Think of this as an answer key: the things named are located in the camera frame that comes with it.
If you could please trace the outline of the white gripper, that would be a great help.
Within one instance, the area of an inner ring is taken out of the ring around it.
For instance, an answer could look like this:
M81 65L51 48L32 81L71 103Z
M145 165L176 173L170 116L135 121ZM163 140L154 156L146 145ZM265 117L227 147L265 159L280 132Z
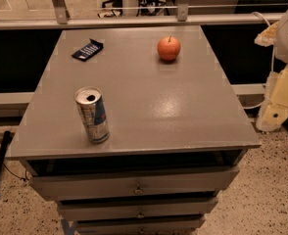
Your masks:
M279 22L259 33L257 45L275 47L275 57L288 64L288 10ZM258 113L256 127L263 132L274 131L288 118L288 65L281 72L272 71L266 81L264 101Z

